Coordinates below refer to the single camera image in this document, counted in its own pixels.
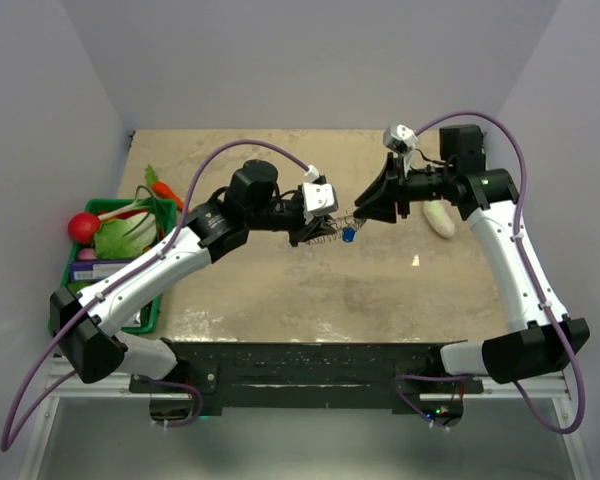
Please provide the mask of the metal disc with keyrings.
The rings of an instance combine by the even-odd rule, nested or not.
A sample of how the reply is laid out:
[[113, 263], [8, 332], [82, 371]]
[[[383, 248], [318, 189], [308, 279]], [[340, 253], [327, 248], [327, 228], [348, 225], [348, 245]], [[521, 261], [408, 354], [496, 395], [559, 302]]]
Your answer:
[[326, 216], [312, 227], [303, 242], [308, 245], [320, 245], [333, 241], [352, 243], [365, 223], [364, 219], [359, 219], [353, 214], [337, 217]]

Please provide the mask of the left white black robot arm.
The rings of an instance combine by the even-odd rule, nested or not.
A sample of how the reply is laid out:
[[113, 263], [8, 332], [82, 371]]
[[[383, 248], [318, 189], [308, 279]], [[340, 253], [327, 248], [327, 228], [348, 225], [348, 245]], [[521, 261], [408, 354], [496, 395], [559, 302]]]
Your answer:
[[271, 163], [247, 161], [181, 229], [104, 280], [51, 296], [51, 332], [84, 383], [124, 372], [150, 377], [165, 392], [180, 390], [187, 368], [172, 344], [128, 335], [125, 322], [181, 279], [243, 246], [250, 231], [286, 232], [293, 246], [334, 233], [337, 196], [324, 176], [311, 175], [289, 198], [277, 180]]

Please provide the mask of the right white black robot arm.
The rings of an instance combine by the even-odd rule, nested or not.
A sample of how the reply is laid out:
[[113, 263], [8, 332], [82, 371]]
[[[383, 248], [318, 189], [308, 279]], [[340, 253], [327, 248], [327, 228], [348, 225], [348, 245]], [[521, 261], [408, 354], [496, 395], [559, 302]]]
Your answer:
[[461, 374], [487, 375], [509, 383], [563, 370], [570, 354], [590, 336], [583, 318], [571, 317], [544, 274], [515, 212], [521, 196], [505, 169], [488, 169], [483, 133], [477, 125], [440, 131], [441, 164], [413, 169], [416, 134], [388, 127], [385, 166], [356, 199], [357, 219], [395, 223], [415, 202], [446, 200], [476, 236], [506, 311], [507, 334], [478, 343], [444, 345], [425, 369], [428, 386], [449, 392]]

